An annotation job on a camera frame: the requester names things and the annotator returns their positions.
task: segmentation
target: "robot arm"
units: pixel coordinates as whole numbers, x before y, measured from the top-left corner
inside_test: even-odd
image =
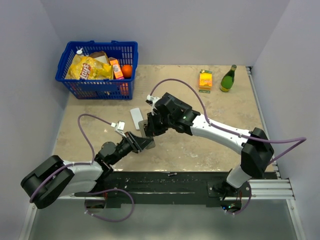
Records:
[[[217,186],[221,192],[235,191],[251,178],[261,178],[271,160],[274,150],[270,143],[258,142],[244,137],[238,137],[208,124],[206,117],[185,102],[165,93],[162,98],[148,96],[146,102],[152,106],[147,114],[148,122],[144,128],[146,136],[158,136],[169,128],[178,133],[199,136],[222,144],[239,155],[241,163],[231,170],[223,186]],[[253,131],[234,128],[212,119],[211,123],[241,135],[260,139],[268,139],[265,132],[259,128]]]
[[[207,138],[222,144],[241,155],[241,163],[232,169],[226,179],[213,186],[214,191],[223,196],[234,195],[238,188],[250,178],[261,178],[271,160],[274,150],[269,143],[253,141],[235,136],[210,126],[203,114],[176,97],[166,93],[159,97],[148,96],[152,111],[147,114],[147,125],[143,127],[146,137],[135,136],[131,132],[123,133],[124,123],[113,123],[115,131],[122,136],[117,145],[106,142],[95,156],[94,162],[71,163],[58,156],[51,156],[28,174],[21,182],[22,188],[31,197],[39,209],[52,204],[59,196],[78,192],[94,192],[96,186],[104,185],[113,172],[112,165],[128,153],[139,153],[147,148],[154,136],[164,134],[169,128],[178,133]],[[253,131],[234,128],[210,119],[211,123],[243,135],[267,139],[263,130]]]

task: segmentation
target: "blue plastic basket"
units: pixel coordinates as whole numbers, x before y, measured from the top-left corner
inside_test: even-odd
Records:
[[[77,50],[85,56],[104,51],[108,58],[116,58],[122,67],[132,66],[131,79],[122,80],[78,80],[65,79]],[[77,99],[132,99],[135,86],[135,73],[138,66],[138,43],[135,41],[70,41],[61,56],[55,79],[63,83]]]

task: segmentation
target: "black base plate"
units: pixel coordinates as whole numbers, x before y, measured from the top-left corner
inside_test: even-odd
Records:
[[[135,204],[157,205],[205,205],[220,207],[222,194],[215,192],[215,184],[226,179],[228,172],[124,172],[111,173],[104,182],[99,182],[92,192],[119,188],[130,193]],[[266,172],[264,179],[277,179],[275,172]],[[248,197],[247,185],[240,190],[242,197]],[[77,193],[78,197],[88,196]],[[130,204],[125,194],[117,191],[107,194],[106,207],[120,208],[121,204]]]

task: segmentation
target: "white wall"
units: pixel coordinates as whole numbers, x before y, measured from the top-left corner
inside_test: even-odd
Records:
[[[39,0],[0,7],[0,239],[19,237],[23,177],[51,153],[67,92],[55,82],[61,44]]]
[[[140,64],[252,66],[289,0],[41,0],[69,41],[137,41]]]
[[[319,9],[319,0],[291,0],[252,69],[270,137],[307,137],[278,164],[290,177],[309,240],[320,236]]]

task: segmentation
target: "yellow chip bag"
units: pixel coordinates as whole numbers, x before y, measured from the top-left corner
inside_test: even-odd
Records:
[[[113,79],[113,67],[89,56],[75,55],[65,79]]]

